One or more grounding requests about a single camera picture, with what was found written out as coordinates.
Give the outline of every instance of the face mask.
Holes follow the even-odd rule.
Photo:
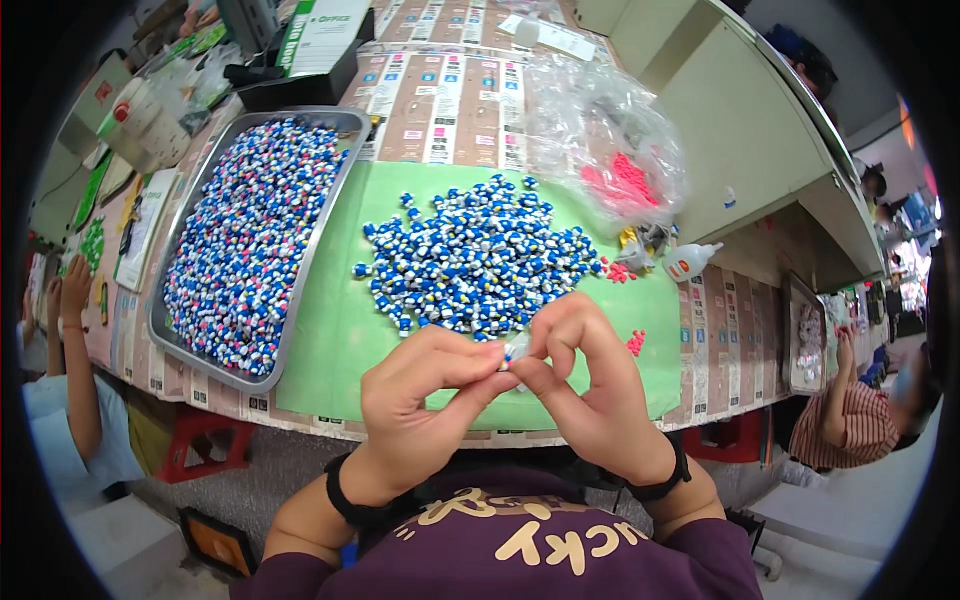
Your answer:
[[[900,367],[900,372],[897,373],[897,380],[894,381],[894,390],[890,395],[890,403],[900,406],[906,404],[907,399],[910,398],[910,384],[912,382],[913,377],[910,374],[910,368],[903,365]]]

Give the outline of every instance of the purple shirt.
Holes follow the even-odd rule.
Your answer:
[[[576,494],[566,482],[540,471],[462,473],[441,488],[455,493],[356,565],[276,555],[230,597],[762,598],[747,534],[728,521],[694,521],[660,545],[620,516],[567,501]]]

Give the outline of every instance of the striped shirt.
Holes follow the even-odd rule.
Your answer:
[[[790,454],[813,468],[853,468],[880,460],[900,441],[890,418],[887,395],[859,381],[847,385],[843,420],[847,440],[838,448],[823,439],[821,424],[833,382],[810,399],[790,438]]]

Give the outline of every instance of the metal tray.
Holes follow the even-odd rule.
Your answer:
[[[301,122],[311,127],[330,127],[335,126],[341,133],[340,141],[337,144],[338,150],[350,149],[350,156],[344,162],[340,169],[340,175],[333,183],[329,195],[326,197],[326,203],[317,217],[317,222],[313,227],[313,234],[310,236],[309,245],[303,256],[303,262],[300,265],[300,272],[297,275],[297,281],[294,282],[293,299],[287,309],[287,319],[283,325],[287,335],[280,339],[280,347],[276,352],[276,363],[274,370],[268,375],[253,376],[240,369],[227,369],[216,362],[212,357],[202,352],[195,352],[188,348],[182,338],[173,330],[167,328],[167,307],[163,303],[163,286],[166,282],[166,274],[170,265],[174,261],[177,253],[177,246],[180,241],[180,235],[186,228],[186,218],[192,215],[197,204],[203,199],[204,193],[201,191],[204,184],[210,181],[213,169],[220,162],[220,157],[229,148],[233,140],[241,132],[245,132],[251,127],[262,125],[277,119],[297,118]],[[283,368],[287,362],[287,352],[290,351],[290,345],[293,343],[294,325],[297,320],[297,310],[300,307],[300,299],[303,294],[303,288],[306,286],[306,279],[310,274],[310,264],[313,262],[317,246],[320,244],[320,238],[324,235],[326,222],[330,218],[330,211],[337,203],[340,196],[340,190],[344,186],[344,181],[350,174],[354,161],[361,144],[370,135],[371,123],[370,117],[355,108],[340,107],[290,107],[273,112],[250,112],[237,117],[232,123],[227,125],[224,132],[220,134],[217,143],[206,158],[200,174],[193,180],[189,190],[186,192],[186,200],[180,206],[177,217],[174,219],[170,231],[167,233],[167,240],[163,248],[163,254],[157,263],[157,273],[154,280],[154,289],[151,293],[149,330],[150,339],[154,344],[163,348],[168,354],[174,356],[184,364],[204,372],[218,381],[222,381],[230,387],[237,388],[241,392],[248,394],[266,394],[274,388],[280,377],[283,375]]]
[[[783,383],[791,395],[795,396],[817,396],[827,389],[827,309],[817,298],[817,295],[806,286],[806,284],[793,271],[783,275],[783,281],[780,285],[783,292]],[[821,339],[823,340],[820,352],[823,361],[823,370],[817,380],[809,383],[800,380],[803,385],[795,385],[794,358],[800,349],[800,336],[797,335],[798,322],[794,320],[793,305],[801,302],[813,306],[820,314]]]

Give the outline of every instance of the green tray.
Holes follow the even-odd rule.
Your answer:
[[[450,187],[472,187],[494,173],[497,171],[482,167],[407,162],[354,165],[317,248],[295,326],[284,331],[295,338],[276,387],[277,407],[331,419],[362,420],[360,378],[400,342],[393,322],[374,307],[367,281],[358,281],[351,274],[356,263],[372,262],[363,224],[373,221],[379,225],[391,215],[405,212],[399,205],[404,190],[416,195],[414,206],[429,218],[435,214],[431,202],[435,195]],[[519,173],[504,175],[521,186]],[[579,204],[562,189],[542,184],[538,193],[556,207],[552,229],[581,225],[601,255],[613,258],[619,253],[616,240],[600,239],[587,227],[588,219],[579,213]],[[577,289],[604,309],[624,344],[635,329],[646,330],[646,343],[635,360],[643,374],[650,418],[657,419],[679,406],[680,295],[676,284],[657,269],[625,284],[587,276]],[[568,381],[578,393],[589,388],[583,356]],[[427,406],[441,408],[454,394],[453,390],[441,390],[427,399]],[[514,391],[500,396],[472,428],[534,431],[555,429],[556,425],[535,396]]]

